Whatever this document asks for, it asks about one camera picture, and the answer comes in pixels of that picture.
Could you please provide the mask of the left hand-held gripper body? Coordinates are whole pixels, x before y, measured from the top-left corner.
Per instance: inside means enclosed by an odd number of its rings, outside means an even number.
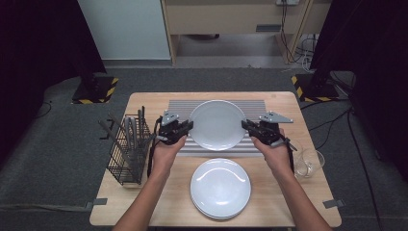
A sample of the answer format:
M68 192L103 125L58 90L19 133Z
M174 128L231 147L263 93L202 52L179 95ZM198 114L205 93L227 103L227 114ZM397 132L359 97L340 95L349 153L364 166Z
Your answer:
M179 121L179 115L165 110L162 115L156 120L155 136L156 139L166 145L172 145L180 140L178 131L182 129Z

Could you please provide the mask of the black tape floor mark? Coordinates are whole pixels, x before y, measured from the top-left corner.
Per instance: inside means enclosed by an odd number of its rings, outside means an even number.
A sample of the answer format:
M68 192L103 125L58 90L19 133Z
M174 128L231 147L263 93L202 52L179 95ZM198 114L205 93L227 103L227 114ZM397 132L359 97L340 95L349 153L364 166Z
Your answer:
M102 127L102 129L107 133L108 138L115 139L115 134L112 129L102 120L98 120L98 124Z

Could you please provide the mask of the person's right hand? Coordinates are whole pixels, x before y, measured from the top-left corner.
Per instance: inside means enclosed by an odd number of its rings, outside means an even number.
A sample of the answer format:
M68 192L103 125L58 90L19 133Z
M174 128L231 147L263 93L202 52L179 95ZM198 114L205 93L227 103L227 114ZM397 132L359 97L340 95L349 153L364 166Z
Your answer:
M293 177L290 166L289 150L285 145L272 147L261 143L257 138L251 138L254 146L263 154L273 176L278 179L283 176Z

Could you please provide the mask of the black wire cutlery basket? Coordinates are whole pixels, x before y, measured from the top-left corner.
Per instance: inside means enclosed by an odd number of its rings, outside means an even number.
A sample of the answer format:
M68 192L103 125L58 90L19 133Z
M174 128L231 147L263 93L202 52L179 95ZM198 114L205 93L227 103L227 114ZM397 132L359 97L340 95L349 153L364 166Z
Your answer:
M126 115L127 117L134 117L137 124L137 143L138 146L134 149L133 144L133 135L132 135L132 126L130 121L130 136L131 136L131 144L132 148L129 150L127 145L126 136L122 133L121 129L110 119L111 124L109 127L112 129L114 134L120 140L122 145L127 149L128 156L131 159L131 164L128 167L119 166L115 160L112 158L112 151L114 147L114 143L112 144L110 150L110 161L107 165L107 170L113 175L114 179L121 185L128 184L128 183L135 183L141 184L142 176L144 173L144 167L146 164L148 149L151 143L151 133L149 131L148 125L144 120L144 140L141 140L139 143L138 134L139 134L139 125L138 125L138 116L137 115Z

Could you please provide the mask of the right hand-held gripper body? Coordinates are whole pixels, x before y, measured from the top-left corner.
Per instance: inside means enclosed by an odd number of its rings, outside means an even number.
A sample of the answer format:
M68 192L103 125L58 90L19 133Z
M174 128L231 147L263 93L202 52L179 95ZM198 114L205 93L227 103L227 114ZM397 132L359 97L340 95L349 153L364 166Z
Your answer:
M280 123L293 123L291 118L275 112L267 112L259 116L259 121L254 123L254 136L263 144L276 147L283 143L291 150L297 150L279 129Z

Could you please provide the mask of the hazard-striped stand base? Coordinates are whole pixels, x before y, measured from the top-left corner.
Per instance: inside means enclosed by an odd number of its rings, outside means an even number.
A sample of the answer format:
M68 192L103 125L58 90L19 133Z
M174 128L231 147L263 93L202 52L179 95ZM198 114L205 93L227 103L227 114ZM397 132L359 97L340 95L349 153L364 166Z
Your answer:
M96 104L110 101L118 79L116 77L96 77L92 85L80 83L74 92L72 104Z
M338 100L335 87L313 74L296 74L291 78L295 92L301 102L326 102Z

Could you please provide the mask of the stack of white plates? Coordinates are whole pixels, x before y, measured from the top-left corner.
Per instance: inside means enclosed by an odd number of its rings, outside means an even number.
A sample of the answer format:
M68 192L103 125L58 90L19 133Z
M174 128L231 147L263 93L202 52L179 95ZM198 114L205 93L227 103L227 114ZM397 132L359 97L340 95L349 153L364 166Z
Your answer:
M228 159L211 159L194 172L190 183L191 200L198 211L209 218L237 216L251 196L246 171Z

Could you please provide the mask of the black curtain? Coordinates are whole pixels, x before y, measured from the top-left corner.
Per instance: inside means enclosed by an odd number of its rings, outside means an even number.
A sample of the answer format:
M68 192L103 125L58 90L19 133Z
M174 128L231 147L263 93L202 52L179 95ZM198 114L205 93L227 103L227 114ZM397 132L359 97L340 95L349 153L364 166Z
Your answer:
M0 0L0 167L49 87L104 70L78 0Z
M354 107L408 182L408 0L332 0L312 68L355 74Z

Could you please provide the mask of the light wooden desk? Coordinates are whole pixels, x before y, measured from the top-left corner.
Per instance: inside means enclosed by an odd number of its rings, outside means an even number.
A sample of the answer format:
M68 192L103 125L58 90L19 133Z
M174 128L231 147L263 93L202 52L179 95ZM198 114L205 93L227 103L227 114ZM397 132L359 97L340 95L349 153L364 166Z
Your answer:
M170 58L182 35L274 33L285 63L318 34L333 0L161 0Z

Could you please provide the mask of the striped gray placemat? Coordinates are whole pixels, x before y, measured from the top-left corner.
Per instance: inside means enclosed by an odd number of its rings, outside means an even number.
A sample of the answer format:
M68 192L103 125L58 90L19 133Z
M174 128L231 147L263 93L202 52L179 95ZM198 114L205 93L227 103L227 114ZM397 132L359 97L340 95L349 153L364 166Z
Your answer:
M168 110L176 113L181 121L190 120L191 112L200 104L210 100L170 100ZM265 113L266 105L264 100L229 100L238 106L244 113L246 119L258 121L259 116ZM230 158L230 157L252 157L260 156L254 147L250 137L245 130L245 135L236 146L222 151L213 151L199 146L189 132L185 146L180 150L179 156L184 157L210 157L210 158Z

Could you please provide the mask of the white partition panel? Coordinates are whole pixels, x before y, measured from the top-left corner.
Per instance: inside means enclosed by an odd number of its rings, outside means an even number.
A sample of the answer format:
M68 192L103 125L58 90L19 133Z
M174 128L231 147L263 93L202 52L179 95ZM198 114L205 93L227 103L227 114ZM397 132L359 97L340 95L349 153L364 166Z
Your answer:
M161 0L78 0L103 60L169 60Z

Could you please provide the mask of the person's left hand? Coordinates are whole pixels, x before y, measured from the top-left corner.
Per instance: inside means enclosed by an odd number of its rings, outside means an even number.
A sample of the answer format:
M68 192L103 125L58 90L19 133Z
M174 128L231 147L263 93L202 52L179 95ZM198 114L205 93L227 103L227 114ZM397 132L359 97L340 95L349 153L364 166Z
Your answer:
M154 150L153 163L150 177L154 179L166 180L170 175L177 153L185 145L187 137L183 136L179 141L172 145L164 144L159 141Z

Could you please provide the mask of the single white plate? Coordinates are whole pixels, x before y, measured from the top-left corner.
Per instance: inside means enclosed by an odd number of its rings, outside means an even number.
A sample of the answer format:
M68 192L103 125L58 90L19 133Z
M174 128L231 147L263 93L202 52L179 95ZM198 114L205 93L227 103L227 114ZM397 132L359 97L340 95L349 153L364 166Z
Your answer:
M190 115L191 138L201 147L222 151L241 142L245 135L243 111L225 100L210 100L198 105Z

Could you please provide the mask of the gray tape piece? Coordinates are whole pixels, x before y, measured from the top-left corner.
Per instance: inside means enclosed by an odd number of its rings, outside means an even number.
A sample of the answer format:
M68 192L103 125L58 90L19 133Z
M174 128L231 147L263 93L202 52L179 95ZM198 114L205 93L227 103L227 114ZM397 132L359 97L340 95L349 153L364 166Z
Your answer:
M344 205L345 203L342 199L331 199L331 200L323 201L323 206L326 209L334 208L334 207L342 208Z
M95 205L106 205L108 198L95 198L93 201L89 201L86 203L86 209L92 209Z

